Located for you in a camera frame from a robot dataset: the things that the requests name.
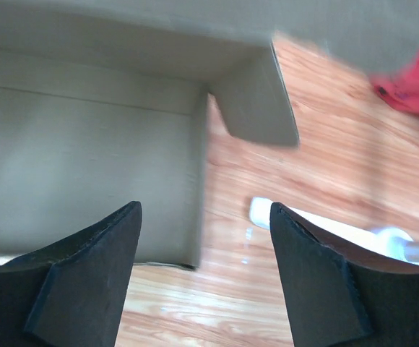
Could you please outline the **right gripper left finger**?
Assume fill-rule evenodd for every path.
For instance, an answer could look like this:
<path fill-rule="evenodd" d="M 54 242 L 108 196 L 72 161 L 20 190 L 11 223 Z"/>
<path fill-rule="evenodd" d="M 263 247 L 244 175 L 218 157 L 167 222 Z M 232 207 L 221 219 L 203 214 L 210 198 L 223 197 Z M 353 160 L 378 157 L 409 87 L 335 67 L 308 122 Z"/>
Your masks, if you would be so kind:
<path fill-rule="evenodd" d="M 114 346 L 142 206 L 0 265 L 0 346 Z"/>

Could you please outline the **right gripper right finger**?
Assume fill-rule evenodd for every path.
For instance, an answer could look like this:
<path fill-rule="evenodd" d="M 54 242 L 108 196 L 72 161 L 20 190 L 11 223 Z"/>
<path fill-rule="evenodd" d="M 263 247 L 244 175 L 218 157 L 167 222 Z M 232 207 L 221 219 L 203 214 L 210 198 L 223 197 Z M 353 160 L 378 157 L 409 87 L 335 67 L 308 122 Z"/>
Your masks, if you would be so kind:
<path fill-rule="evenodd" d="M 278 202 L 270 234 L 296 346 L 419 346 L 419 265 L 335 236 Z"/>

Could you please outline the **brown cardboard box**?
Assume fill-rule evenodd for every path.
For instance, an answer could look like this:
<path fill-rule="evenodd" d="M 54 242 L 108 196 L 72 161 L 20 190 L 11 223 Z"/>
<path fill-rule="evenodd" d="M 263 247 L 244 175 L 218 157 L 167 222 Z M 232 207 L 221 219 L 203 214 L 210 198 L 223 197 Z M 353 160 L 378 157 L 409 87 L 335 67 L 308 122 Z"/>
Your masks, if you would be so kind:
<path fill-rule="evenodd" d="M 207 99 L 295 148 L 283 33 L 369 74 L 419 52 L 419 1 L 0 1 L 0 253 L 142 203 L 138 263 L 197 267 Z"/>

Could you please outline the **white clothes rack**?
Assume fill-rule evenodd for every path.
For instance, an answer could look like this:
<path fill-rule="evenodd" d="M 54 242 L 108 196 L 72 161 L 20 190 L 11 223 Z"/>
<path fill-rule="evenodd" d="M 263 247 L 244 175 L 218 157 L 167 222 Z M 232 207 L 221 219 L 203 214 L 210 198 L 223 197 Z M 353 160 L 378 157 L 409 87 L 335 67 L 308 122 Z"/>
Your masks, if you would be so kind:
<path fill-rule="evenodd" d="M 281 275 L 307 269 L 333 270 L 335 265 L 403 274 L 419 274 L 419 241 L 395 226 L 372 231 L 283 207 L 253 197 L 250 221 L 269 230 Z"/>

